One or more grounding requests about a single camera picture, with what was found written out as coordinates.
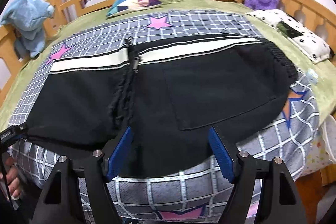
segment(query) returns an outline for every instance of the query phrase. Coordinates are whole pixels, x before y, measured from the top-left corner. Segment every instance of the pocket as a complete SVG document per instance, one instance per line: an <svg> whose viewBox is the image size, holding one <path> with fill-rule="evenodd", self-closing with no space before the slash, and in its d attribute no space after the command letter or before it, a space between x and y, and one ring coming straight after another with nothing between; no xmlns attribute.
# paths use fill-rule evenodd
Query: pocket
<svg viewBox="0 0 336 224"><path fill-rule="evenodd" d="M233 49L161 66L182 131L221 122L275 98Z"/></svg>

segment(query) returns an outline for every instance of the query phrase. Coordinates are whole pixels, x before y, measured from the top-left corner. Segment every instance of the wooden floor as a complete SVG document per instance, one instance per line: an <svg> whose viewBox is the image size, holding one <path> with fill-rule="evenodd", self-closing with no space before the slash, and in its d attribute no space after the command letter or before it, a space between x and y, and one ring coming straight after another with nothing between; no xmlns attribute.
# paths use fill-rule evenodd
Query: wooden floor
<svg viewBox="0 0 336 224"><path fill-rule="evenodd" d="M317 204L328 191L329 186L322 186L321 174L319 171L300 177L295 184L306 210L307 223L315 224Z"/></svg>

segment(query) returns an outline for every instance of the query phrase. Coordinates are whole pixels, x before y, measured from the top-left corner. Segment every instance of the green bedsheet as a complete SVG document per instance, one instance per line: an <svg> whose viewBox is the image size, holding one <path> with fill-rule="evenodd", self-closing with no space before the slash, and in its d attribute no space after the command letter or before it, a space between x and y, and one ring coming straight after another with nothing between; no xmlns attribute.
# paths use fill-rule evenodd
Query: green bedsheet
<svg viewBox="0 0 336 224"><path fill-rule="evenodd" d="M142 14L162 11L165 12L172 9L209 9L239 14L244 14L251 11L251 9L240 3L221 2L214 0L162 0L162 3L163 5L159 8L132 12L130 14L121 15L110 19L106 19L105 17L108 10L107 8L83 15L61 28L57 37L40 54L40 56L36 60L31 60L17 75L14 84L12 85L2 107L0 108L0 131L7 127L9 118L14 111L14 108L16 107L22 92L33 78L33 75L38 66L49 55L51 47L55 43L60 42L61 40L76 32L101 25L105 22L113 22L119 19ZM303 71L307 71L309 68L312 68L318 74L319 82L317 85L313 85L312 89L320 111L320 123L322 123L327 115L330 114L336 106L336 67L334 67L328 60L314 65L302 52L300 52L297 47L295 47L295 45L279 34L276 30L254 17L246 15L246 18L250 20L251 23L254 24L268 40L274 42L293 61L296 66L301 68Z"/></svg>

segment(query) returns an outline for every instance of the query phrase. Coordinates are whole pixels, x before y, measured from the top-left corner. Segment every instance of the polka dot pillow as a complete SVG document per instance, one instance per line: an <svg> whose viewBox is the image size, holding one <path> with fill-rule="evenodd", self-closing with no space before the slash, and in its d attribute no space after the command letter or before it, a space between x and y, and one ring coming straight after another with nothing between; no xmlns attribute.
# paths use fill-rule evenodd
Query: polka dot pillow
<svg viewBox="0 0 336 224"><path fill-rule="evenodd" d="M246 13L282 32L314 64L330 57L329 45L298 20L282 10L256 10Z"/></svg>

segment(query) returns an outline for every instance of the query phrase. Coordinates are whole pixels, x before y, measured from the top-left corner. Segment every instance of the white pillow with black spots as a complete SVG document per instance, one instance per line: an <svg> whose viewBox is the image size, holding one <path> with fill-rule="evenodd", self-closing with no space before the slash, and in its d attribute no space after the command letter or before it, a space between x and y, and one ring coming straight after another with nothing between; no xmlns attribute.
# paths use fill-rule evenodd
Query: white pillow with black spots
<svg viewBox="0 0 336 224"><path fill-rule="evenodd" d="M292 41L294 45L297 46L314 64L330 57L329 45L316 34L306 34L288 39Z"/></svg>
<svg viewBox="0 0 336 224"><path fill-rule="evenodd" d="M293 29L302 33L301 36L289 38L314 64L326 60L330 57L330 47L328 44L311 30L306 28L301 22L286 14L282 10L255 10L246 13L247 15L256 17L278 30L277 25L283 21Z"/></svg>

